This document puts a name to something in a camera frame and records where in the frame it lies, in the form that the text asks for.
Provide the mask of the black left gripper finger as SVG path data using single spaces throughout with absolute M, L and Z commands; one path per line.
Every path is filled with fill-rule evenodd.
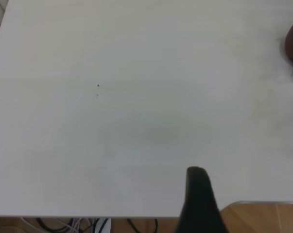
M 215 200 L 210 178 L 201 167 L 189 167 L 185 202 L 175 229 L 177 233 L 227 233 Z

